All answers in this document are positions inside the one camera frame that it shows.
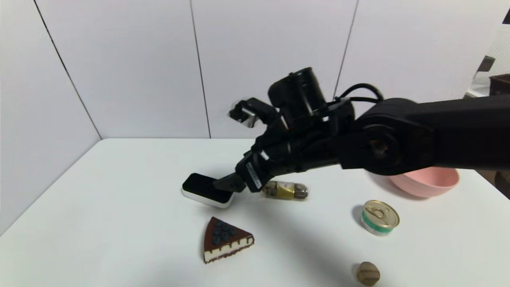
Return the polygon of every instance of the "label sticker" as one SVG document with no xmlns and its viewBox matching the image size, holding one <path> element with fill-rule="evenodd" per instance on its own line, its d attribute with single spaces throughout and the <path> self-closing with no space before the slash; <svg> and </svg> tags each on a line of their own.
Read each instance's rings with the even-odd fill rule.
<svg viewBox="0 0 510 287">
<path fill-rule="evenodd" d="M 253 168 L 253 165 L 251 165 L 251 162 L 246 164 L 246 169 L 248 169 L 248 173 L 250 174 L 251 179 L 255 183 L 255 186 L 257 188 L 261 188 L 262 187 L 262 183 L 260 182 L 260 179 L 257 176 L 257 173 L 255 172 L 255 169 Z"/>
</svg>

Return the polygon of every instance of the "white wall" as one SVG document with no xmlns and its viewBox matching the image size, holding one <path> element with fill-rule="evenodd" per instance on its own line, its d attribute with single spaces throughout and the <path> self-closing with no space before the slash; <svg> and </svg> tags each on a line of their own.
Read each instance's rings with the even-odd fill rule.
<svg viewBox="0 0 510 287">
<path fill-rule="evenodd" d="M 337 95 L 365 82 L 386 98 L 463 97 L 508 6 L 508 0 L 360 0 Z M 360 115 L 371 105 L 357 106 Z"/>
<path fill-rule="evenodd" d="M 209 137 L 190 0 L 37 0 L 103 138 Z"/>
<path fill-rule="evenodd" d="M 193 0 L 203 84 L 213 138 L 262 134 L 230 119 L 232 103 L 311 66 L 333 97 L 356 0 Z"/>
<path fill-rule="evenodd" d="M 32 0 L 3 0 L 0 235 L 99 141 Z"/>
</svg>

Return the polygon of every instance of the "small round object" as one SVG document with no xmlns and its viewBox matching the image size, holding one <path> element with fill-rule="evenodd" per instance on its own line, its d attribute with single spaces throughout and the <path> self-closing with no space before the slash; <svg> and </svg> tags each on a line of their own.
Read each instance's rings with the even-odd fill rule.
<svg viewBox="0 0 510 287">
<path fill-rule="evenodd" d="M 305 199 L 308 196 L 308 188 L 301 183 L 294 183 L 294 198 Z"/>
<path fill-rule="evenodd" d="M 219 236 L 213 237 L 213 245 L 217 246 L 221 243 L 221 238 Z"/>
<path fill-rule="evenodd" d="M 400 217 L 389 204 L 370 200 L 361 212 L 361 223 L 370 233 L 386 236 L 400 223 Z"/>
<path fill-rule="evenodd" d="M 228 230 L 228 234 L 229 234 L 230 236 L 236 236 L 236 234 L 237 234 L 237 230 L 236 230 L 235 228 L 230 228 L 230 229 Z"/>
<path fill-rule="evenodd" d="M 227 241 L 230 236 L 228 235 L 228 232 L 222 232 L 220 234 L 220 237 L 221 237 L 221 241 Z"/>
<path fill-rule="evenodd" d="M 374 286 L 380 279 L 380 272 L 377 267 L 370 262 L 363 262 L 356 271 L 356 277 L 365 286 Z"/>
</svg>

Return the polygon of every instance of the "tin can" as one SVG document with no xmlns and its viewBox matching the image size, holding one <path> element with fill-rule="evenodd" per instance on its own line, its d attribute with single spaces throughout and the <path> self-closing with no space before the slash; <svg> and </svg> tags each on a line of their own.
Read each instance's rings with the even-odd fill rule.
<svg viewBox="0 0 510 287">
<path fill-rule="evenodd" d="M 390 205 L 378 200 L 370 200 L 365 203 L 365 208 L 361 212 L 361 223 L 370 233 L 386 236 L 397 227 L 400 218 Z"/>
<path fill-rule="evenodd" d="M 308 196 L 308 189 L 301 183 L 269 181 L 262 188 L 262 194 L 278 199 L 305 199 Z"/>
</svg>

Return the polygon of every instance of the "chocolate cake slice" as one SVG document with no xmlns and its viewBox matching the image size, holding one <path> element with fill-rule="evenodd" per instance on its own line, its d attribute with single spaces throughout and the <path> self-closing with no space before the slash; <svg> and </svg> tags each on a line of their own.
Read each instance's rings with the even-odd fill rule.
<svg viewBox="0 0 510 287">
<path fill-rule="evenodd" d="M 253 235 L 212 217 L 203 240 L 203 260 L 210 263 L 253 245 Z"/>
</svg>

